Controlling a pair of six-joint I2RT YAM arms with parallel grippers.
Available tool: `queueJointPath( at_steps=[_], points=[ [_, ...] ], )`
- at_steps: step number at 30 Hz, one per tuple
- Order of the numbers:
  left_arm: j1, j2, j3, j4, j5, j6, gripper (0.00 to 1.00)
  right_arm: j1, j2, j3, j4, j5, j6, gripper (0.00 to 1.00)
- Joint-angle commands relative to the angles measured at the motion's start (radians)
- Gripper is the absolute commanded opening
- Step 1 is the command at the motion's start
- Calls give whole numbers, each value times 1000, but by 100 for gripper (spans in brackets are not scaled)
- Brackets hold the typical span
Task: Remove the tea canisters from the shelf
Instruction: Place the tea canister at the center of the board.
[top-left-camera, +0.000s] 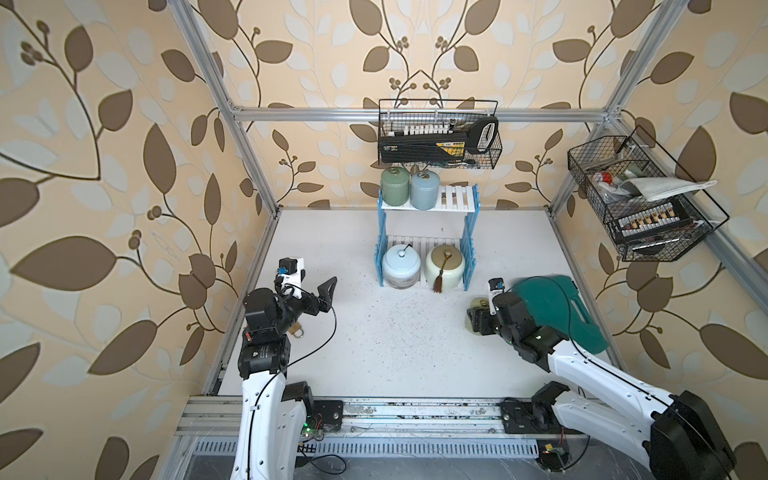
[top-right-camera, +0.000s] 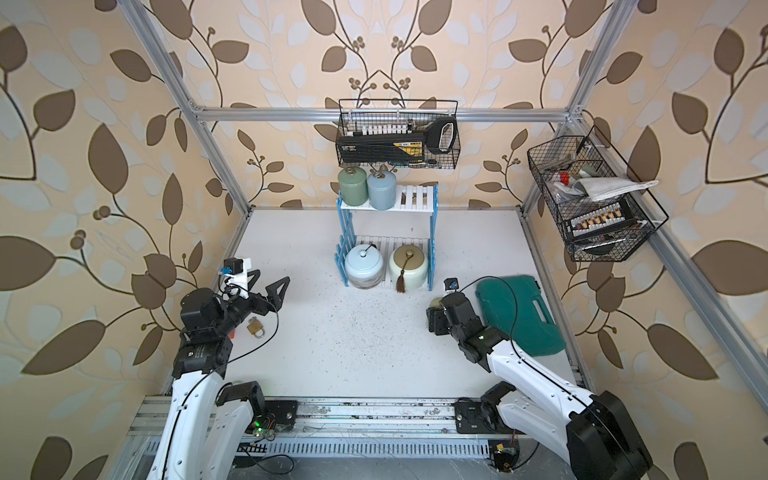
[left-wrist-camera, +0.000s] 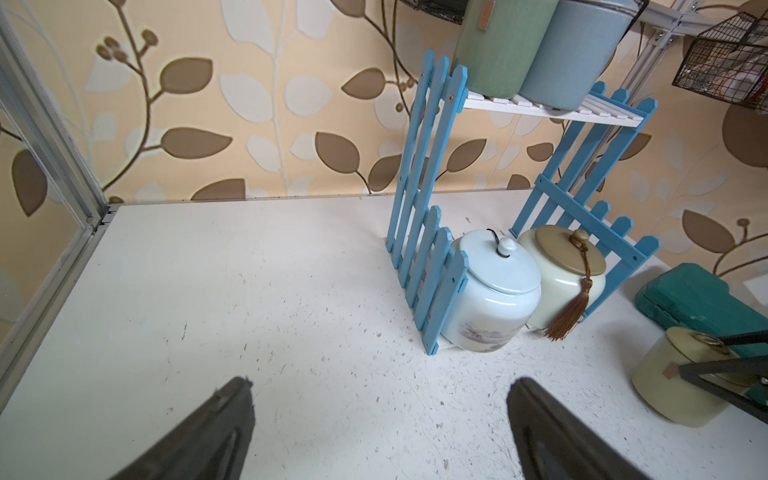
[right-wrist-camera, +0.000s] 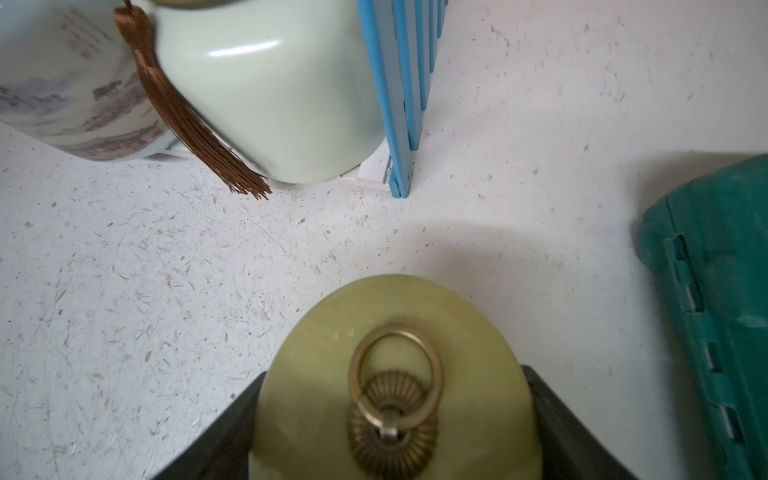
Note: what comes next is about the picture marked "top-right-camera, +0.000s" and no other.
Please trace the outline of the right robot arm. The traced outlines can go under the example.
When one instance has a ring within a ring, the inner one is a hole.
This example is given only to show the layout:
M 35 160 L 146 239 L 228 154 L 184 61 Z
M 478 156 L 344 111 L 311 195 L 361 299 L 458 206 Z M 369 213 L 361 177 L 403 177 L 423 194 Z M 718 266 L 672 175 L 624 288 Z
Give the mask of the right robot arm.
M 486 326 L 462 292 L 432 302 L 428 326 L 450 335 L 472 363 L 499 378 L 481 409 L 489 427 L 522 431 L 568 463 L 578 479 L 640 479 L 653 465 L 624 403 L 594 394 L 531 357 L 502 330 Z

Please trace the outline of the green tea canister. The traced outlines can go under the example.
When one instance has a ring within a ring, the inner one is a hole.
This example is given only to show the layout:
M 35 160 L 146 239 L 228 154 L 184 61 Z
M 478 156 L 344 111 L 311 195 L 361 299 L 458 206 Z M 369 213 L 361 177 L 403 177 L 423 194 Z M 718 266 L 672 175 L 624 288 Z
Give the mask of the green tea canister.
M 338 174 L 339 194 L 349 206 L 360 206 L 368 200 L 367 174 L 360 167 L 346 167 Z

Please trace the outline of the blue tea canister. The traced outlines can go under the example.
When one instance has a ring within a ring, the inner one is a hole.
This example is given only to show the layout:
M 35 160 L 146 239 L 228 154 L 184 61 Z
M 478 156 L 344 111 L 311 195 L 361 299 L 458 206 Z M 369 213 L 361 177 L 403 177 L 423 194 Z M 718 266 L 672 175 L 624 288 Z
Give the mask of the blue tea canister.
M 367 178 L 370 206 L 375 210 L 389 210 L 396 202 L 396 176 L 389 171 L 375 171 Z

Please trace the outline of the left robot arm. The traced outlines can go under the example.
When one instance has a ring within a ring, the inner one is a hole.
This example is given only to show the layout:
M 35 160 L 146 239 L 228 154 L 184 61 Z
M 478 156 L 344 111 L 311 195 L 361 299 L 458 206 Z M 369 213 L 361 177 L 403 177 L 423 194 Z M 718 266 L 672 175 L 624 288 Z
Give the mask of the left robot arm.
M 297 402 L 269 402 L 258 382 L 225 379 L 237 360 L 231 334 L 243 322 L 278 314 L 290 279 L 257 294 L 251 289 L 259 270 L 226 266 L 222 275 L 220 291 L 199 288 L 181 301 L 184 327 L 173 364 L 172 397 L 150 479 L 225 479 L 246 433 L 272 437 L 295 423 Z

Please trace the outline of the yellow-green tea canister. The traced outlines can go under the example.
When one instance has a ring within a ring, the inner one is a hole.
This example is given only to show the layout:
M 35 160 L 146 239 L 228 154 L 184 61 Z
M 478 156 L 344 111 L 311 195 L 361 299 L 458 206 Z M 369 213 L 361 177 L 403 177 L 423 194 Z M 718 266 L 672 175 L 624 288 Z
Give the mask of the yellow-green tea canister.
M 430 304 L 429 304 L 430 310 L 439 310 L 442 311 L 444 309 L 442 305 L 442 299 L 441 298 L 434 298 Z

